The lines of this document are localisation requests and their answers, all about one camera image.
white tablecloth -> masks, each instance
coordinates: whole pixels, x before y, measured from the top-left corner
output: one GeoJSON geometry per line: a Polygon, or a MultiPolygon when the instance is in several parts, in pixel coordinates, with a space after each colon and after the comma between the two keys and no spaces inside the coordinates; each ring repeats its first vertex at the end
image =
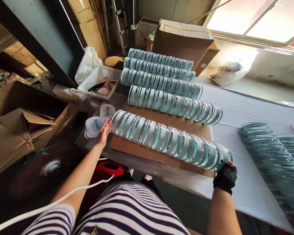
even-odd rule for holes
{"type": "MultiPolygon", "coordinates": [[[[291,124],[294,123],[294,108],[207,84],[202,84],[202,86],[204,91],[200,99],[219,105],[223,109],[223,117],[218,124],[212,126],[212,131],[214,141],[225,145],[231,151],[234,165],[237,167],[237,181],[233,189],[235,208],[287,232],[294,233],[237,134],[242,124],[254,121],[267,122],[275,134],[294,134],[291,127],[291,124]]],[[[111,101],[111,104],[118,110],[122,108],[125,100],[126,98],[117,97],[111,101]]],[[[95,139],[85,139],[84,133],[81,133],[76,143],[80,147],[90,149],[95,141],[95,139]]],[[[109,146],[105,148],[103,155],[146,174],[157,176],[164,182],[191,193],[208,199],[212,197],[212,178],[167,167],[110,149],[109,146]]]]}

white plastic bag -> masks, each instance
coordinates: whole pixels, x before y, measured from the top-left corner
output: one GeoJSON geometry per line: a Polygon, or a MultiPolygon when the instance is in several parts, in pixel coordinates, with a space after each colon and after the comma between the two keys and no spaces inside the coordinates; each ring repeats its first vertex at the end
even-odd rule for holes
{"type": "Polygon", "coordinates": [[[237,49],[230,50],[223,57],[220,66],[215,67],[209,78],[219,86],[226,86],[244,77],[252,67],[257,50],[237,49]]]}
{"type": "Polygon", "coordinates": [[[277,103],[288,105],[294,107],[294,102],[287,102],[287,101],[277,101],[277,103]]]}
{"type": "Polygon", "coordinates": [[[98,58],[97,52],[93,47],[85,48],[85,55],[75,74],[75,81],[80,85],[95,69],[95,65],[103,65],[102,60],[98,58]]]}

white plastic basket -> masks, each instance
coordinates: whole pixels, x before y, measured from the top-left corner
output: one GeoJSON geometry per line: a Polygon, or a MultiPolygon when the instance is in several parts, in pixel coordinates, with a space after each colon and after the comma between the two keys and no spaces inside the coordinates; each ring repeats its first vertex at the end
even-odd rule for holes
{"type": "Polygon", "coordinates": [[[107,66],[98,65],[94,69],[94,71],[78,86],[77,90],[100,100],[109,100],[111,96],[114,94],[115,89],[120,82],[121,73],[122,70],[117,70],[107,66]],[[112,90],[107,96],[102,96],[88,91],[90,88],[96,85],[100,79],[104,77],[109,77],[117,80],[117,82],[115,83],[112,90]]]}

gloved hand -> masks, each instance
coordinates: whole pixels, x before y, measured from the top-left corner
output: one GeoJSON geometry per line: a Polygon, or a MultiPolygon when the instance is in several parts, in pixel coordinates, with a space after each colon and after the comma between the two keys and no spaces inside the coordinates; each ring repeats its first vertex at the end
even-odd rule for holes
{"type": "Polygon", "coordinates": [[[217,173],[213,180],[213,188],[220,188],[232,196],[232,188],[237,179],[237,169],[232,162],[226,163],[217,173]]]}

striped shirt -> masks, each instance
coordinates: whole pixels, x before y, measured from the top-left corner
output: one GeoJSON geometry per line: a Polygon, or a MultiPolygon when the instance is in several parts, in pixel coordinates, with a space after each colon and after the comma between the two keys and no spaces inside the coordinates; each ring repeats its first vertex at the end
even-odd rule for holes
{"type": "Polygon", "coordinates": [[[130,181],[108,186],[75,226],[75,211],[58,204],[42,213],[22,235],[189,234],[174,212],[147,186],[130,181]]]}

